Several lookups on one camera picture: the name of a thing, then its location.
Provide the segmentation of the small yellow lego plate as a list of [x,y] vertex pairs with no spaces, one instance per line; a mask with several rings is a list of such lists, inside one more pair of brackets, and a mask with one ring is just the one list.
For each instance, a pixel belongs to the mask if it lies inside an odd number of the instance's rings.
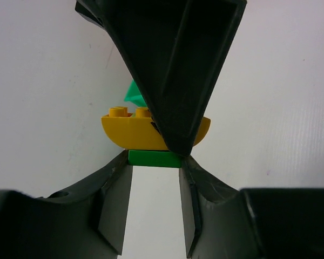
[[170,151],[147,107],[130,113],[125,106],[115,106],[101,117],[102,128],[117,146],[129,150]]

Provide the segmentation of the green lego plate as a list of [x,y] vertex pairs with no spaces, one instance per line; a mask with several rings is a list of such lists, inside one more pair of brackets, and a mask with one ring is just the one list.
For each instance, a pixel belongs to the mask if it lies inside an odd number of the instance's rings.
[[129,150],[128,161],[132,166],[181,168],[181,157],[169,151]]

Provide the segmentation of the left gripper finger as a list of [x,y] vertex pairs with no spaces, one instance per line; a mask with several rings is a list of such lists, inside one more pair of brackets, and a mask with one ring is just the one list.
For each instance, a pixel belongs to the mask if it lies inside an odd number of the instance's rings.
[[57,191],[34,198],[0,190],[0,258],[117,258],[133,168],[128,151]]
[[193,158],[179,184],[187,258],[324,258],[324,188],[236,190]]

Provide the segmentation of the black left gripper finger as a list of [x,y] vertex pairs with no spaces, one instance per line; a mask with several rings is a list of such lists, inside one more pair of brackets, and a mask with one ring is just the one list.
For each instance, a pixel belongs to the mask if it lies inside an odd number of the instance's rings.
[[136,82],[167,148],[191,153],[246,1],[76,1],[103,28]]

